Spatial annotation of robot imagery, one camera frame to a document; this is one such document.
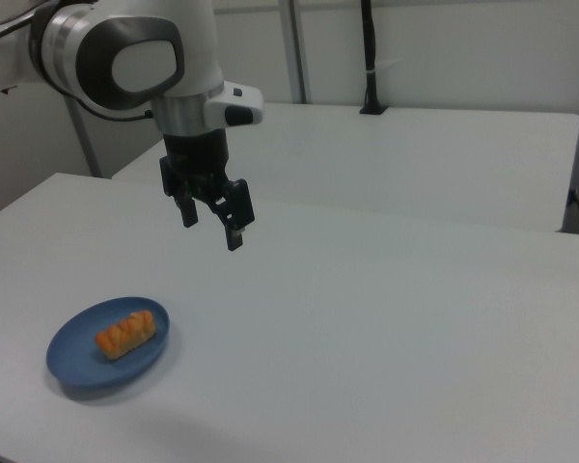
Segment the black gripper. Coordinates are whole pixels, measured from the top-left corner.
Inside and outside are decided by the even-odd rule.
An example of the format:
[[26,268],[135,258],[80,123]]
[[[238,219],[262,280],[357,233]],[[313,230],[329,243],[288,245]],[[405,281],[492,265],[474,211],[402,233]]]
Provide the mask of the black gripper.
[[246,180],[229,180],[226,175],[226,131],[188,137],[165,134],[163,142],[166,155],[159,160],[163,191],[174,199],[183,225],[190,228],[198,222],[192,194],[207,194],[208,207],[224,226],[228,250],[237,250],[255,213]]

